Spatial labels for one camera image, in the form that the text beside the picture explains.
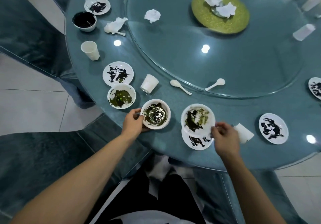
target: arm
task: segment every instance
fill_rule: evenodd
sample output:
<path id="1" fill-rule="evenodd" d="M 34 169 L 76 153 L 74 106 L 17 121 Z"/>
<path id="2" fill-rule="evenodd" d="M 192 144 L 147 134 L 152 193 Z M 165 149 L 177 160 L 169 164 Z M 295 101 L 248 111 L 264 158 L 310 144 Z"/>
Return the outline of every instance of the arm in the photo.
<path id="1" fill-rule="evenodd" d="M 232 180 L 246 224 L 286 224 L 239 154 L 238 132 L 219 122 L 212 127 L 215 150 Z"/>
<path id="2" fill-rule="evenodd" d="M 117 163 L 142 131 L 144 116 L 131 110 L 120 136 L 47 187 L 31 200 L 11 224 L 83 224 Z"/>

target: black pants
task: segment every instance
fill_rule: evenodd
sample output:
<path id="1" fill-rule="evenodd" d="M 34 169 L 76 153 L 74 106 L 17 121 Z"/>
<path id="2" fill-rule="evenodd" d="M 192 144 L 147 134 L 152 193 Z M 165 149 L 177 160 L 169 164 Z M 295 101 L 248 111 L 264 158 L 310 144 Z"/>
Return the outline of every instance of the black pants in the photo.
<path id="1" fill-rule="evenodd" d="M 166 176 L 160 184 L 158 199 L 148 193 L 149 179 L 138 171 L 134 178 L 118 193 L 97 220 L 97 224 L 141 210 L 160 210 L 196 224 L 205 224 L 189 187 L 181 176 Z"/>

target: green plate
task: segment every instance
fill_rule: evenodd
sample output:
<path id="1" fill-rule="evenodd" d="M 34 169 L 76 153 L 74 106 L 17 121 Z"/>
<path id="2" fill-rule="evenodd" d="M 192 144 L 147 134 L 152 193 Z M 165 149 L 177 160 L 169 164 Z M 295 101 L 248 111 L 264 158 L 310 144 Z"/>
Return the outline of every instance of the green plate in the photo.
<path id="1" fill-rule="evenodd" d="M 236 6 L 235 15 L 230 18 L 220 18 L 214 15 L 211 6 L 205 0 L 192 0 L 192 11 L 202 25 L 213 31 L 222 34 L 239 33 L 248 25 L 250 12 L 240 0 L 223 0 L 224 5 L 229 2 Z"/>

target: round table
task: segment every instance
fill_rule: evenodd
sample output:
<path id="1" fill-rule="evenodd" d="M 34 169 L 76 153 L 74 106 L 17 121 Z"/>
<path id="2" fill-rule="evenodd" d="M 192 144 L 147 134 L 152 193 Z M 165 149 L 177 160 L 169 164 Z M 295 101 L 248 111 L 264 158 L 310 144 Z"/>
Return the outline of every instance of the round table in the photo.
<path id="1" fill-rule="evenodd" d="M 293 0 L 240 0 L 250 12 L 248 27 L 239 34 L 223 35 L 203 27 L 193 16 L 191 0 L 109 0 L 111 10 L 97 16 L 90 33 L 79 31 L 72 17 L 84 11 L 85 0 L 70 0 L 66 12 L 66 42 L 77 76 L 91 98 L 119 126 L 126 113 L 147 100 L 164 100 L 171 108 L 171 121 L 164 129 L 140 135 L 140 140 L 159 153 L 190 165 L 225 170 L 214 145 L 197 151 L 181 136 L 180 116 L 188 105 L 202 103 L 212 109 L 217 121 L 241 123 L 255 136 L 241 145 L 241 155 L 249 169 L 276 169 L 320 150 L 320 101 L 308 90 L 307 81 L 320 77 L 320 30 L 304 41 L 292 33 L 308 21 Z M 160 20 L 149 23 L 147 10 L 156 9 Z M 121 31 L 126 36 L 103 31 L 107 21 L 127 17 Z M 90 61 L 81 51 L 82 42 L 97 43 L 101 58 Z M 210 49 L 202 52 L 207 44 Z M 106 65 L 123 61 L 134 69 L 131 85 L 137 92 L 133 106 L 117 110 L 107 101 L 110 89 L 102 79 Z M 159 80 L 147 95 L 140 89 L 147 74 Z M 193 93 L 188 96 L 172 87 L 176 78 Z M 218 78 L 226 84 L 210 92 L 204 88 Z M 258 119 L 264 113 L 280 116 L 289 129 L 289 139 L 273 145 L 263 138 Z"/>

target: green sauce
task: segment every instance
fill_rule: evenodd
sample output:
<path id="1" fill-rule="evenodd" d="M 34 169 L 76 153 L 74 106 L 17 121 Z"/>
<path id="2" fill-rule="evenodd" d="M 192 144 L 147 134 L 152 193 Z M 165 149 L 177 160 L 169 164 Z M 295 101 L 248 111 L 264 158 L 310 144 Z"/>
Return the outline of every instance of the green sauce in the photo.
<path id="1" fill-rule="evenodd" d="M 109 103 L 113 106 L 122 107 L 124 104 L 130 104 L 132 102 L 132 98 L 126 90 L 116 90 L 113 95 L 115 95 L 115 97 L 109 99 Z"/>
<path id="2" fill-rule="evenodd" d="M 188 111 L 187 118 L 185 120 L 185 124 L 193 132 L 195 132 L 196 129 L 203 129 L 202 125 L 206 124 L 206 122 L 208 120 L 207 114 L 209 114 L 209 113 L 210 113 L 209 111 L 206 111 L 202 108 L 199 108 L 197 110 Z"/>
<path id="3" fill-rule="evenodd" d="M 167 119 L 167 112 L 162 108 L 162 104 L 152 104 L 144 110 L 145 121 L 150 124 L 160 126 Z"/>

